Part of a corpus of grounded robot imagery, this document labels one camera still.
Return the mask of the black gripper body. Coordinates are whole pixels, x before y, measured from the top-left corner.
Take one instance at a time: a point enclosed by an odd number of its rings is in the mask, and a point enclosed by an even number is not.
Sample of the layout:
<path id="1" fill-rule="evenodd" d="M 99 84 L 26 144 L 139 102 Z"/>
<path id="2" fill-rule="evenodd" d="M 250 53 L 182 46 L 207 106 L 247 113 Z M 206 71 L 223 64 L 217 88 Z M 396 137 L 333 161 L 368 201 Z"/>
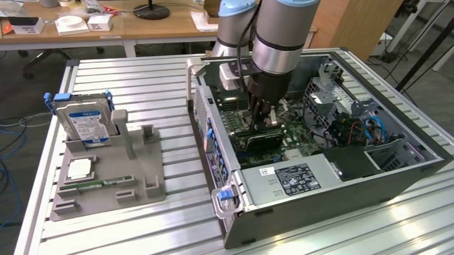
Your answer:
<path id="1" fill-rule="evenodd" d="M 266 72 L 253 74 L 247 84 L 249 104 L 254 106 L 258 101 L 278 104 L 287 93 L 291 76 L 291 72 L 281 75 Z"/>

